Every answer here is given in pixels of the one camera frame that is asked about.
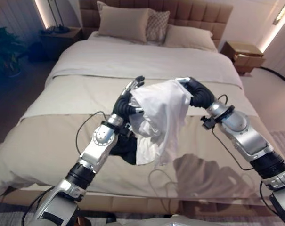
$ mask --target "mattress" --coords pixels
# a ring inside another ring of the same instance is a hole
[[[223,55],[87,40],[62,54],[45,90],[0,144],[0,195],[9,186],[21,189],[33,184],[56,185],[78,159],[75,135],[80,125],[96,111],[109,114],[124,86],[138,75],[147,78],[146,85],[193,76],[214,95],[227,94],[228,103],[249,115],[252,126],[278,151],[244,96],[232,63]],[[113,196],[261,205],[260,177],[255,171],[242,171],[212,133],[202,127],[200,118],[205,114],[202,109],[189,109],[174,162],[154,169],[152,163],[136,166],[119,156],[109,156],[88,191]],[[80,150],[90,142],[91,134],[102,120],[101,115],[96,115],[82,128],[78,139]],[[249,168],[226,136],[218,128],[215,131],[241,165]]]

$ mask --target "white bed sheet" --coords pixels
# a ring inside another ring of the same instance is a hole
[[[205,83],[217,97],[227,94],[233,100],[229,103],[236,105],[237,110],[257,115],[244,96],[231,61],[224,55],[93,39],[76,43],[62,54],[47,79],[47,88],[22,119],[50,114],[91,114],[100,110],[110,114],[126,84],[140,75],[146,77],[146,85],[192,76]],[[189,108],[187,115],[206,114],[204,109]]]

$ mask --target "light strip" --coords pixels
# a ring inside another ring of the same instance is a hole
[[[46,13],[43,9],[43,6],[41,5],[41,2],[39,0],[34,0],[35,1],[35,4],[38,8],[38,11],[40,13],[40,16],[42,18],[42,21],[43,21],[43,24],[44,24],[44,27],[47,29],[49,28],[51,25],[48,23],[47,21],[47,17],[46,17]]]
[[[273,24],[274,25],[277,25],[277,23],[283,18],[285,14],[285,5],[284,7],[282,8],[282,10],[279,12],[279,14],[277,15],[276,19],[274,20]]]
[[[273,31],[270,33],[269,37],[264,41],[264,43],[259,47],[260,51],[263,53],[267,49],[267,47],[270,45],[270,43],[273,41],[277,33],[280,31],[280,29],[285,24],[285,14],[283,15],[283,18],[277,23],[277,25],[273,26]]]

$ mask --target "upholstered headboard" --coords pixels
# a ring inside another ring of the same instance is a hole
[[[170,11],[169,24],[209,30],[218,46],[232,11],[231,5],[200,0],[101,0],[109,6],[121,8],[152,8]],[[98,30],[100,17],[97,0],[79,0],[85,38]]]

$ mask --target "wooden nightstand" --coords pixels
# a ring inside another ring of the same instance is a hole
[[[43,47],[51,60],[58,60],[62,52],[83,39],[81,28],[69,27],[70,32],[68,33],[51,33],[51,34],[40,34],[39,37],[42,41]]]
[[[256,46],[243,42],[226,41],[220,53],[233,62],[238,73],[251,72],[265,61],[264,54]]]

